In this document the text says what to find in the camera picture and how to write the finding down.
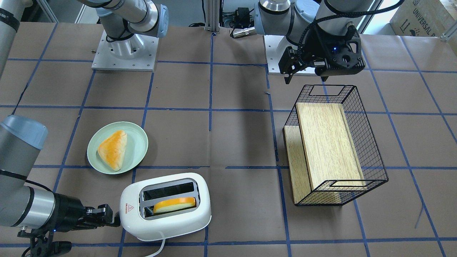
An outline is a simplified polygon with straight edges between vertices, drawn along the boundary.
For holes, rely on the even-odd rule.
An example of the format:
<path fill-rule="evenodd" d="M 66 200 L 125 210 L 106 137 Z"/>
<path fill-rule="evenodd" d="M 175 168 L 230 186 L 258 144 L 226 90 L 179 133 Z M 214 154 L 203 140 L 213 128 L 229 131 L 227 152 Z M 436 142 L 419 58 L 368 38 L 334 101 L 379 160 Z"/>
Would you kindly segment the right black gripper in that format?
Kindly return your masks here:
<path fill-rule="evenodd" d="M 55 232 L 91 230 L 121 225 L 119 212 L 108 204 L 84 207 L 80 200 L 51 192 L 32 192 L 17 222 L 22 230 L 18 237 L 30 239 L 23 257 L 57 257 L 72 249 L 70 241 L 53 241 Z"/>

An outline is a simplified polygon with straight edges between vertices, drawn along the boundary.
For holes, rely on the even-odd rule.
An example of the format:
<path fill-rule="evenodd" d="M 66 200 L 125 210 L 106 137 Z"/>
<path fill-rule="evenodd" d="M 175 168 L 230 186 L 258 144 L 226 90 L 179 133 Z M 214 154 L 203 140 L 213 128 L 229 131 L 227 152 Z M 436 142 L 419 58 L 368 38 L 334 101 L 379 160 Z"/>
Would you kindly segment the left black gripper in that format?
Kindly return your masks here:
<path fill-rule="evenodd" d="M 361 38 L 352 22 L 343 28 L 342 35 L 330 34 L 313 25 L 305 36 L 299 57 L 297 50 L 287 46 L 278 62 L 287 85 L 294 74 L 308 67 L 314 68 L 315 74 L 326 81 L 329 76 L 355 75 L 366 66 L 361 54 Z"/>

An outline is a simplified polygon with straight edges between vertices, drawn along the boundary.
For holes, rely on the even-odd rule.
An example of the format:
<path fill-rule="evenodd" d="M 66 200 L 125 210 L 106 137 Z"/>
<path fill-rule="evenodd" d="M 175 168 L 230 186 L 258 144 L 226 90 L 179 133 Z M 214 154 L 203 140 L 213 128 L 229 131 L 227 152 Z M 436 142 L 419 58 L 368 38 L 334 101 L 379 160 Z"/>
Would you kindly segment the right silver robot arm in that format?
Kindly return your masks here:
<path fill-rule="evenodd" d="M 55 232 L 121 225 L 108 204 L 85 207 L 77 198 L 28 180 L 47 134 L 43 124 L 27 117 L 11 114 L 1 122 L 1 225 L 21 228 L 18 237 L 30 240 L 23 257 L 70 252 L 70 241 L 53 241 Z"/>

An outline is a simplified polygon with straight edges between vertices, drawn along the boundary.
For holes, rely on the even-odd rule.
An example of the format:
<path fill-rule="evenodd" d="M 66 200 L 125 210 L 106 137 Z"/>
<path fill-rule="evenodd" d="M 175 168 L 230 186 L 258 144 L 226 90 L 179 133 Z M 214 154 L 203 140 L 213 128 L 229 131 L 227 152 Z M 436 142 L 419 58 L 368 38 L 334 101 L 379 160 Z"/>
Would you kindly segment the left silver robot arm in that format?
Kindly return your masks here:
<path fill-rule="evenodd" d="M 330 76 L 355 75 L 365 68 L 357 30 L 364 16 L 402 5 L 371 10 L 371 0 L 260 0 L 255 7 L 255 30 L 261 35 L 284 36 L 290 44 L 278 62 L 289 84 L 293 76 L 314 68 L 322 81 Z"/>

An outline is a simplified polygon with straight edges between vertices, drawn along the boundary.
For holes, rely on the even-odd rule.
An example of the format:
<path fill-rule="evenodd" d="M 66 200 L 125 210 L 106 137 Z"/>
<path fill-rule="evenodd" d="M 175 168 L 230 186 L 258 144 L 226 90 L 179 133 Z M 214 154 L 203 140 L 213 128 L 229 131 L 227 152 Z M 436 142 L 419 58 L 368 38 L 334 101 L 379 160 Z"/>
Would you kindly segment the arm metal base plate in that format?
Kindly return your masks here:
<path fill-rule="evenodd" d="M 159 38 L 134 34 L 122 41 L 108 42 L 104 31 L 91 68 L 104 71 L 153 72 Z"/>
<path fill-rule="evenodd" d="M 265 35 L 264 45 L 269 74 L 282 75 L 278 65 L 279 60 L 286 47 L 291 46 L 296 50 L 297 46 L 291 44 L 285 36 L 280 35 Z"/>

